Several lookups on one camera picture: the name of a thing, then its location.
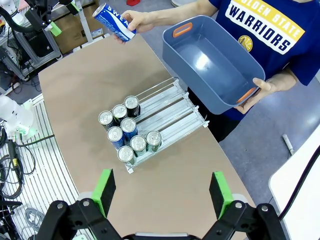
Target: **gray floor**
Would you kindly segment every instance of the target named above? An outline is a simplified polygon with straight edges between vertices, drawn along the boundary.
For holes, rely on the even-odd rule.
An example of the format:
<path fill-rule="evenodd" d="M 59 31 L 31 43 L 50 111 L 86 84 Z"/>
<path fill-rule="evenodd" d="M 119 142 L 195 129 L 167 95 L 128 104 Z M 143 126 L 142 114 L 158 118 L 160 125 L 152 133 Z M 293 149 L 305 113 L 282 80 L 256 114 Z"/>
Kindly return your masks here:
<path fill-rule="evenodd" d="M 170 0 L 142 0 L 134 7 L 125 5 L 125 0 L 107 2 L 119 13 L 127 9 L 149 12 L 172 7 Z M 142 34 L 161 60 L 164 29 L 165 26 L 156 27 Z M 23 103 L 38 94 L 33 87 L 23 85 L 20 94 L 12 93 L 10 97 Z M 298 149 L 319 124 L 320 83 L 314 79 L 307 87 L 297 84 L 287 92 L 263 99 L 220 143 L 256 204 L 269 202 L 269 178 L 288 158 L 282 134 L 286 133 Z"/>

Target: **can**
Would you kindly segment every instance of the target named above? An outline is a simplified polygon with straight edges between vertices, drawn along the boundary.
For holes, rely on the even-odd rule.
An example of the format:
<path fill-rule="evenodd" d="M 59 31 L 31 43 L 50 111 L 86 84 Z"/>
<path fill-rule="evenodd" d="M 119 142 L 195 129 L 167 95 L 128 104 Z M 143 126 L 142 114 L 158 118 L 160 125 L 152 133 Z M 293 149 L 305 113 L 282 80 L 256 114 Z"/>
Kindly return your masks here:
<path fill-rule="evenodd" d="M 109 128 L 107 132 L 108 139 L 111 141 L 115 149 L 119 149 L 125 145 L 125 136 L 118 126 L 113 126 Z"/>
<path fill-rule="evenodd" d="M 116 120 L 110 111 L 102 111 L 99 114 L 99 123 L 104 127 L 106 131 L 111 127 L 117 126 Z"/>
<path fill-rule="evenodd" d="M 141 135 L 136 135 L 133 138 L 131 138 L 130 146 L 131 146 L 131 148 L 134 152 L 134 155 L 136 157 L 142 156 L 147 151 L 147 149 L 146 149 L 147 148 L 147 141 Z"/>
<path fill-rule="evenodd" d="M 131 40 L 137 33 L 137 30 L 128 30 L 129 22 L 106 3 L 100 5 L 94 11 L 92 17 L 104 24 L 124 42 Z"/>
<path fill-rule="evenodd" d="M 140 115 L 141 108 L 137 97 L 127 96 L 124 100 L 124 105 L 128 112 L 128 117 L 136 118 Z"/>
<path fill-rule="evenodd" d="M 125 164 L 134 165 L 136 163 L 134 151 L 129 146 L 120 147 L 117 155 L 118 159 Z"/>
<path fill-rule="evenodd" d="M 146 150 L 155 153 L 161 146 L 161 134 L 158 131 L 150 131 L 146 135 Z"/>
<path fill-rule="evenodd" d="M 138 134 L 136 121 L 127 117 L 121 122 L 121 129 L 124 133 L 124 139 L 129 143 L 133 136 Z"/>
<path fill-rule="evenodd" d="M 123 104 L 116 105 L 112 109 L 112 114 L 114 116 L 114 119 L 120 125 L 122 120 L 128 116 L 127 115 L 127 108 Z"/>

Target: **bin handle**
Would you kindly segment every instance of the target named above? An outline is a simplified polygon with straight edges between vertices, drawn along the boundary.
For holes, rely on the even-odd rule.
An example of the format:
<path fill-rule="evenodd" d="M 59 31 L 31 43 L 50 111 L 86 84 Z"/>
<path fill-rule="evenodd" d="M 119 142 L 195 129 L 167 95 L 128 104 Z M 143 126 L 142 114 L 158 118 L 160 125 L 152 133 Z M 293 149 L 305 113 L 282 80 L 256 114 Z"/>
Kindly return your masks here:
<path fill-rule="evenodd" d="M 243 100 L 245 100 L 250 94 L 252 94 L 254 92 L 254 90 L 256 90 L 256 87 L 251 88 L 249 91 L 247 91 L 242 97 L 239 98 L 238 101 L 236 101 L 236 103 L 240 103 Z"/>
<path fill-rule="evenodd" d="M 180 35 L 182 35 L 182 34 L 188 32 L 188 31 L 190 31 L 191 29 L 192 29 L 192 22 L 188 22 L 188 23 L 186 23 L 186 24 L 184 24 L 184 25 L 176 28 L 176 29 L 173 31 L 172 36 L 173 36 L 174 38 L 179 37 Z"/>

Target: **golden state warriors logo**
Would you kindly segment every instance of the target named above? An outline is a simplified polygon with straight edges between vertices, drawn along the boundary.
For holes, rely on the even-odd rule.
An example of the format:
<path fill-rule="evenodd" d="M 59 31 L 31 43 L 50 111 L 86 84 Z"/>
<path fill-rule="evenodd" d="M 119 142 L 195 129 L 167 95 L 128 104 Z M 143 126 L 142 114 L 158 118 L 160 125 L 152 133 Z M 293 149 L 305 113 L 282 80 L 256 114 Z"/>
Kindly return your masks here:
<path fill-rule="evenodd" d="M 263 0 L 231 0 L 225 16 L 281 55 L 305 33 L 293 20 Z M 249 52 L 252 50 L 250 37 L 241 36 L 239 42 Z"/>
<path fill-rule="evenodd" d="M 245 50 L 250 52 L 254 46 L 252 39 L 247 35 L 242 35 L 239 37 L 238 42 L 244 47 Z"/>

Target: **blue t-shirt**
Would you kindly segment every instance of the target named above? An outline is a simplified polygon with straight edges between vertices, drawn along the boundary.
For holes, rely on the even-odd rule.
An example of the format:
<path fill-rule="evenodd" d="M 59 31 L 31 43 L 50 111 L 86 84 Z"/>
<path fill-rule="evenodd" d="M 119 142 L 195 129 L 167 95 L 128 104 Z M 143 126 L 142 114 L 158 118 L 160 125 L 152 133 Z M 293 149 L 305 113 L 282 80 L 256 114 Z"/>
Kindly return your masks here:
<path fill-rule="evenodd" d="M 266 80 L 286 65 L 303 85 L 320 69 L 318 0 L 209 0 L 219 9 L 216 21 L 239 41 L 265 71 Z M 245 115 L 232 108 L 234 120 Z"/>

